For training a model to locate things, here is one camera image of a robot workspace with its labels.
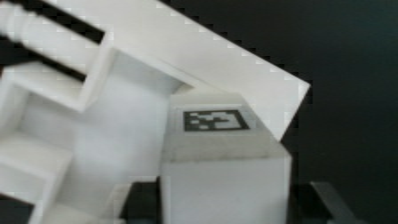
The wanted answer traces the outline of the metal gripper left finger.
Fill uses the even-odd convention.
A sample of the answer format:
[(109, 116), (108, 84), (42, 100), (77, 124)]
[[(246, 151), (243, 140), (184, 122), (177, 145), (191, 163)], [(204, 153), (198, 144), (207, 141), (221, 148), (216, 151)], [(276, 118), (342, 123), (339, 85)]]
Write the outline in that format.
[(118, 218), (125, 224), (161, 224), (159, 180), (131, 184)]

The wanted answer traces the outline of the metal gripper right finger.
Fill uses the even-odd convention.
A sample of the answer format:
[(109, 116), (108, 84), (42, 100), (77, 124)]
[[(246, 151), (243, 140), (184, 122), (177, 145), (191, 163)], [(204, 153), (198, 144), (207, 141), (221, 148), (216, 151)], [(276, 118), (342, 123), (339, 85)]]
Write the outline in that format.
[(328, 182), (298, 184), (291, 196), (294, 224), (369, 224), (356, 218)]

